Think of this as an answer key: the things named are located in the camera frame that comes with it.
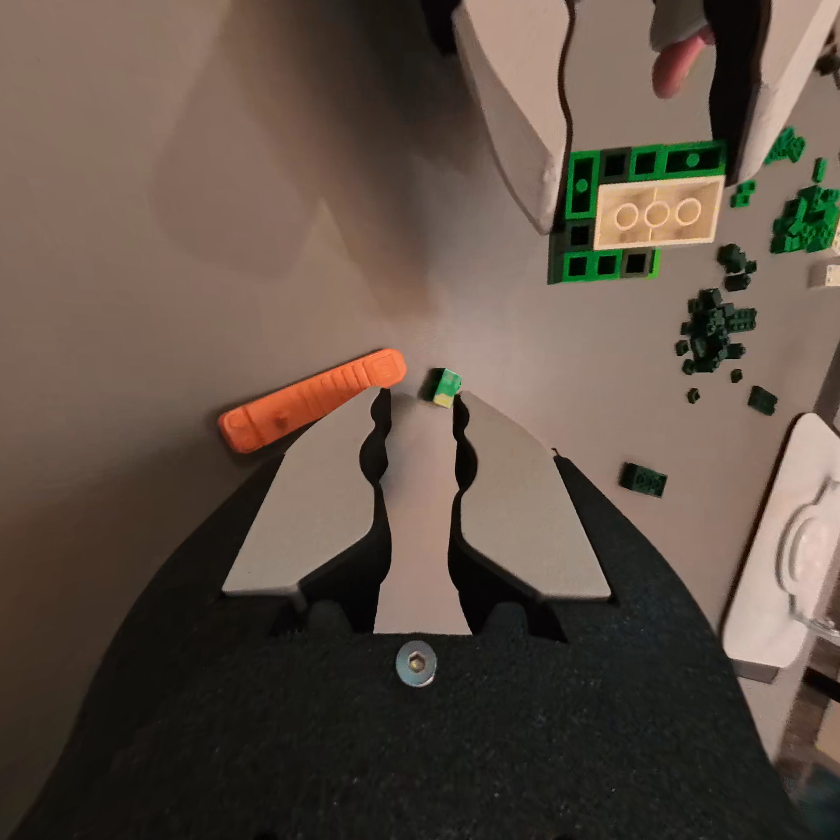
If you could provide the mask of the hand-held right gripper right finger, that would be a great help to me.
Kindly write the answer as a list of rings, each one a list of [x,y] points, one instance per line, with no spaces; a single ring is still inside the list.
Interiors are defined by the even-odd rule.
[[[553,451],[471,392],[456,397],[453,421],[457,548],[534,601],[607,601]]]

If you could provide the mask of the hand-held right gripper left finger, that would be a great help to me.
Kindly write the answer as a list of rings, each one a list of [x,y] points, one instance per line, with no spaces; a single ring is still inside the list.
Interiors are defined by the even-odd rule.
[[[362,449],[388,435],[391,391],[370,387],[318,420],[287,450],[222,585],[227,596],[303,597],[308,579],[366,537],[375,486]]]

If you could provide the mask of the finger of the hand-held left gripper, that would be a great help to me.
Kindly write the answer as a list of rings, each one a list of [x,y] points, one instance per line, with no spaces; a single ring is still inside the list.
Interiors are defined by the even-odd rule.
[[[838,16],[838,1],[706,1],[716,61],[712,138],[726,184],[753,178],[785,128]]]
[[[458,59],[497,168],[540,235],[554,224],[570,138],[561,81],[572,25],[564,1],[464,1],[453,12]]]

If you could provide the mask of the small bright green lego brick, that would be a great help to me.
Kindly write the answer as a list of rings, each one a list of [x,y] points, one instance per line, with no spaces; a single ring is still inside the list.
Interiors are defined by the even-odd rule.
[[[445,367],[428,369],[418,391],[418,397],[446,409],[452,408],[460,391],[461,376]]]

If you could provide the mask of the green and white lego assembly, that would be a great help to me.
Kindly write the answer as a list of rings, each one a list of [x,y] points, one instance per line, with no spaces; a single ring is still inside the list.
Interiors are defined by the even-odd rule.
[[[653,279],[663,249],[712,243],[727,163],[724,140],[572,152],[548,284]]]

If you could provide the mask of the pile of bright green lego pieces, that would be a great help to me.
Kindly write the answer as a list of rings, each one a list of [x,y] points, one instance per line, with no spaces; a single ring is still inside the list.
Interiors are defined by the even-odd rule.
[[[793,126],[782,129],[763,159],[763,166],[780,161],[797,163],[806,148],[805,137]],[[773,220],[770,252],[812,254],[831,250],[838,254],[839,190],[825,183],[828,159],[815,158],[811,180],[789,200]]]

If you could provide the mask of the pile of dark green lego pieces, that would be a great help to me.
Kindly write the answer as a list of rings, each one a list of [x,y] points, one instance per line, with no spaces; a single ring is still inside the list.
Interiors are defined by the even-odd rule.
[[[687,320],[681,324],[675,353],[683,375],[718,372],[725,363],[740,362],[747,353],[742,336],[758,325],[758,311],[739,306],[726,293],[745,291],[751,285],[757,262],[737,244],[728,243],[717,251],[723,271],[721,284],[706,287],[687,302]]]

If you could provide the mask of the person's left hand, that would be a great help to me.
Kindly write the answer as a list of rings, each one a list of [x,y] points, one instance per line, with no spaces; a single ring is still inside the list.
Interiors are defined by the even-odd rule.
[[[679,93],[700,53],[714,44],[715,36],[711,27],[706,25],[695,34],[668,45],[653,64],[652,88],[655,96],[666,100]]]

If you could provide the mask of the orange brick separator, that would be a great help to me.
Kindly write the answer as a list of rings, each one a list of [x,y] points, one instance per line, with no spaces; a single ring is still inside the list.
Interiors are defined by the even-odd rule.
[[[400,351],[378,350],[230,409],[217,426],[235,453],[251,454],[317,422],[368,388],[390,388],[405,375]]]

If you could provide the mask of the white book stand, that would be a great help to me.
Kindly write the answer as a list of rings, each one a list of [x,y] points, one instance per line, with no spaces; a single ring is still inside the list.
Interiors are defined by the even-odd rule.
[[[794,422],[722,632],[740,664],[786,669],[817,631],[839,535],[839,438],[815,413]]]

